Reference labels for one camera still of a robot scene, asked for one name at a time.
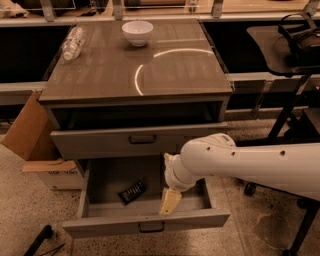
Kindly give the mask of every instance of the clear bottle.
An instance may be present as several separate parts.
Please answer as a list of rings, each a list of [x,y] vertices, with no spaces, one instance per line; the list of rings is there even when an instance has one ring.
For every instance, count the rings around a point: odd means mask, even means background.
[[[66,60],[78,58],[85,41],[85,30],[83,27],[74,27],[68,34],[62,45],[63,57]]]

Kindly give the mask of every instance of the drawer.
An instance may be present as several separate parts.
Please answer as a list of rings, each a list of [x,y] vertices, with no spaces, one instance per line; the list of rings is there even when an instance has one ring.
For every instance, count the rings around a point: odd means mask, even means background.
[[[160,216],[165,187],[163,157],[91,160],[81,193],[78,219],[63,223],[74,238],[222,227],[230,212],[214,209],[205,180],[183,193],[170,216]],[[118,193],[140,180],[146,191],[124,205]]]
[[[156,126],[125,129],[54,131],[51,137],[64,159],[92,159],[180,152],[194,137],[207,136],[227,124]]]

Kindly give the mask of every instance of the cardboard box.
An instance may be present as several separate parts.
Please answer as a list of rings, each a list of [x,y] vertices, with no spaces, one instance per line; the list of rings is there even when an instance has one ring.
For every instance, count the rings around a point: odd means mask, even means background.
[[[81,189],[83,173],[74,161],[64,161],[50,137],[53,125],[34,91],[10,127],[2,144],[26,162],[23,172],[36,173],[50,189]]]

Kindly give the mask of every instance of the white bowl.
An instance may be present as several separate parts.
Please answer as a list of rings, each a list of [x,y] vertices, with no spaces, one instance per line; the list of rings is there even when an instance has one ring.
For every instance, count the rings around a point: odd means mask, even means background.
[[[124,36],[134,46],[145,45],[151,37],[152,30],[153,25],[142,20],[130,21],[122,26]]]

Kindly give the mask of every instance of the tile floor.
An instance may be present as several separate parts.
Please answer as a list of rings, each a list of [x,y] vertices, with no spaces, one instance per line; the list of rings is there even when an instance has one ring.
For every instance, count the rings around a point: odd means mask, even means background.
[[[227,118],[224,132],[236,141],[264,137],[274,122]],[[7,128],[1,123],[0,140]],[[23,255],[47,224],[54,236],[44,241],[37,255],[65,243],[56,255],[280,256],[291,246],[305,213],[297,207],[296,196],[258,187],[247,197],[245,182],[212,177],[217,208],[231,211],[222,228],[73,240],[61,225],[76,219],[80,192],[49,190],[36,175],[21,173],[23,162],[0,144],[0,256]],[[319,241],[317,216],[299,256],[319,255]]]

